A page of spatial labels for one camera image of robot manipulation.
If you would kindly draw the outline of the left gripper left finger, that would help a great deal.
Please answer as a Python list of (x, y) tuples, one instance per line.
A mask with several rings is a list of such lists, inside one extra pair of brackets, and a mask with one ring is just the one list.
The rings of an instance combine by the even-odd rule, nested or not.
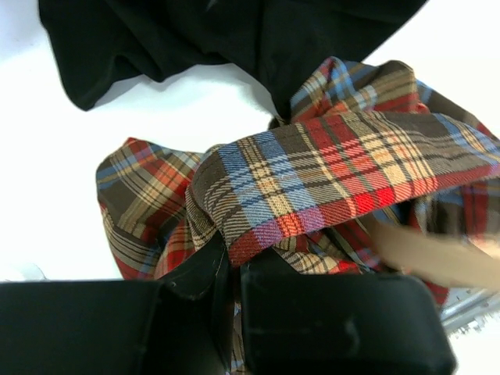
[(227, 374), (234, 301), (215, 237), (158, 280), (1, 285), (4, 374)]

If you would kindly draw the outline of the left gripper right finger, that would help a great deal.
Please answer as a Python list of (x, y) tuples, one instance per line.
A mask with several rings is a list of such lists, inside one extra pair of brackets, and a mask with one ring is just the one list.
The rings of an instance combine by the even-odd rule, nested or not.
[(241, 267), (245, 362), (254, 374), (451, 374), (428, 288), (395, 273), (302, 275), (265, 250)]

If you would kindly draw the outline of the plaid flannel shirt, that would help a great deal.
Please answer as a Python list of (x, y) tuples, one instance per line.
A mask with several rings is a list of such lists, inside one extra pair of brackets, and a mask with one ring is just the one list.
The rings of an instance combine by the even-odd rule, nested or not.
[(302, 273), (373, 269), (363, 215), (498, 179), (498, 140), (400, 62), (327, 59), (291, 106), (289, 124), (205, 155), (130, 139), (99, 165), (126, 278), (161, 277), (216, 234), (236, 264), (272, 245)]

